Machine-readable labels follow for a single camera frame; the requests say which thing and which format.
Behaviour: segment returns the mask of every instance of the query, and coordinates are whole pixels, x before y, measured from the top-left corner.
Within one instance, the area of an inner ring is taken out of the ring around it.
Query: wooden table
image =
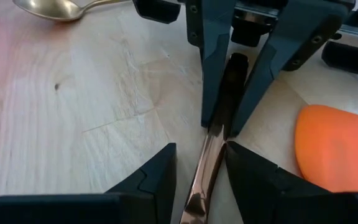
[[[0,0],[0,195],[104,192],[176,142],[178,223],[205,135],[200,57],[185,28],[183,10],[165,25],[125,2],[54,24]],[[258,49],[232,52],[253,63]],[[316,54],[280,74],[236,141],[298,174],[293,128],[307,104],[358,114],[358,80]],[[210,223],[242,223],[225,164]]]

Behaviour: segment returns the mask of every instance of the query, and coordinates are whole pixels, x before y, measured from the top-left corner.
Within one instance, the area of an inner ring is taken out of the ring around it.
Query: metal handle
[[[181,216],[181,224],[208,222],[209,203],[222,163],[225,142],[224,126],[211,127],[204,140],[196,174]]]
[[[131,0],[100,0],[100,1],[94,1],[94,2],[91,2],[91,3],[87,4],[86,6],[84,6],[83,10],[87,11],[88,9],[92,9],[93,7],[96,7],[96,6],[102,6],[104,4],[112,4],[112,3],[118,3],[118,2],[126,2],[126,1],[131,1]]]

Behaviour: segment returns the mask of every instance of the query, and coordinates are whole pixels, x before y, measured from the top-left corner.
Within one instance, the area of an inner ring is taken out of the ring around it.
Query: dark gray gripper finger
[[[349,13],[323,0],[289,0],[249,75],[232,125],[237,136],[281,70],[296,70],[341,26]]]
[[[231,22],[236,0],[202,0],[203,37],[203,108],[201,125],[208,127],[218,99]]]

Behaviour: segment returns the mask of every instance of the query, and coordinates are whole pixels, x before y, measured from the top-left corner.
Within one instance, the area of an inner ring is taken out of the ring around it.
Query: orange spatula head
[[[331,192],[358,192],[358,115],[306,106],[296,123],[295,153],[306,180]]]

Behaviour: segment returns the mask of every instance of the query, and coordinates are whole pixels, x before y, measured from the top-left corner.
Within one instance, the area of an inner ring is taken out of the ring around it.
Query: gold spoon
[[[124,2],[131,0],[99,0],[84,7],[77,6],[70,0],[13,0],[21,9],[53,21],[68,22],[80,19],[88,9],[104,4]]]

